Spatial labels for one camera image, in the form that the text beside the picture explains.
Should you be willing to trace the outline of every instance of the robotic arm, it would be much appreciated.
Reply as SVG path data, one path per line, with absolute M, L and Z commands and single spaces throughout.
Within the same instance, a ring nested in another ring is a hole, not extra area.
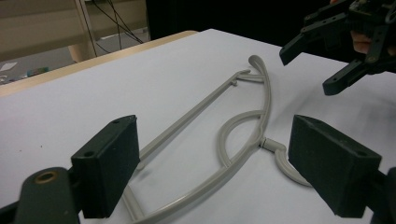
M 365 75 L 393 72 L 396 56 L 389 56 L 396 22 L 396 1 L 342 0 L 320 8 L 304 18 L 304 27 L 279 52 L 284 65 L 290 63 L 309 43 L 323 39 L 326 50 L 340 47 L 339 35 L 355 30 L 372 38 L 364 61 L 354 60 L 323 82 L 326 95 L 335 95 L 353 85 Z

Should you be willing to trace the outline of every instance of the screw hole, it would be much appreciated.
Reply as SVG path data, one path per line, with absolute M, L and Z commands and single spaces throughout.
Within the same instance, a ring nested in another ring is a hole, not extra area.
M 37 184 L 45 184 L 56 179 L 57 176 L 58 174 L 54 171 L 44 172 L 35 178 L 35 182 Z

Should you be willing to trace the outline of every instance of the white table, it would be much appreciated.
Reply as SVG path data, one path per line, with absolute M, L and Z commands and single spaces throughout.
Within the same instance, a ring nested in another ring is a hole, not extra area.
M 0 98 L 0 207 L 19 199 L 23 180 L 44 168 L 70 168 L 70 157 L 111 120 L 137 116 L 140 148 L 260 56 L 271 79 L 273 102 L 265 136 L 289 145 L 294 114 L 332 125 L 383 156 L 380 170 L 395 166 L 396 77 L 366 76 L 325 96 L 321 83 L 346 64 L 301 54 L 287 66 L 280 47 L 207 30 L 159 47 L 102 63 Z M 262 108 L 262 85 L 238 82 L 136 172 L 130 186 L 150 213 L 188 192 L 219 169 L 219 127 L 232 116 Z M 237 127 L 227 142 L 232 156 L 255 122 Z M 276 167 L 260 149 L 221 189 L 163 223 L 369 223 L 336 217 L 311 188 Z M 123 202 L 111 218 L 82 223 L 131 223 Z

